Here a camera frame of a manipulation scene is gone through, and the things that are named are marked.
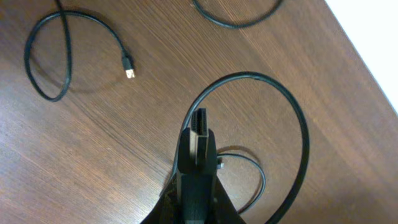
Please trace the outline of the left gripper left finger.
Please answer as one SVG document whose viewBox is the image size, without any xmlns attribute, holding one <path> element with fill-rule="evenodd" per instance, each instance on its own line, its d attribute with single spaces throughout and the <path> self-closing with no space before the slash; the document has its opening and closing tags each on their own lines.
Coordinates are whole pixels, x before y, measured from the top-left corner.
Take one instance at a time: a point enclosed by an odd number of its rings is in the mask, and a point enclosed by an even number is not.
<svg viewBox="0 0 398 224">
<path fill-rule="evenodd" d="M 198 221 L 197 132 L 180 134 L 171 179 L 142 224 L 196 223 Z"/>
</svg>

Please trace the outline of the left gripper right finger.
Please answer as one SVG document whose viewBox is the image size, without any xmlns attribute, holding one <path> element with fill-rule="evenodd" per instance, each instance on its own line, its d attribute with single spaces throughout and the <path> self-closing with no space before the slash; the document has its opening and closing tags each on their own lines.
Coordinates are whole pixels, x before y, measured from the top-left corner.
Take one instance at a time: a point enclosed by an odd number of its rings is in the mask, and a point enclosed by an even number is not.
<svg viewBox="0 0 398 224">
<path fill-rule="evenodd" d="M 197 167 L 200 174 L 205 177 L 200 190 L 206 195 L 205 224 L 243 224 L 244 220 L 238 215 L 231 200 L 228 197 L 221 181 L 217 176 L 217 151 L 215 135 L 212 130 L 207 131 L 206 136 L 199 136 L 197 149 Z"/>
</svg>

